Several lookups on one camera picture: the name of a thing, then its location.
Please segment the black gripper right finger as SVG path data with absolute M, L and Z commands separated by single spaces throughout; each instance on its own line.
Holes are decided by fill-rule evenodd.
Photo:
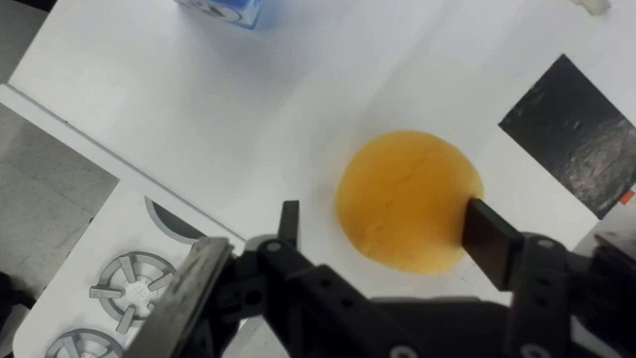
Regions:
M 508 290 L 522 234 L 480 198 L 469 198 L 463 248 L 498 290 Z

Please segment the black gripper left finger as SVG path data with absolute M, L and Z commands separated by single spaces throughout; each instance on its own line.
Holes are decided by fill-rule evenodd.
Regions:
M 300 202 L 298 200 L 284 200 L 280 222 L 278 222 L 278 236 L 290 242 L 298 240 L 298 224 L 300 224 Z

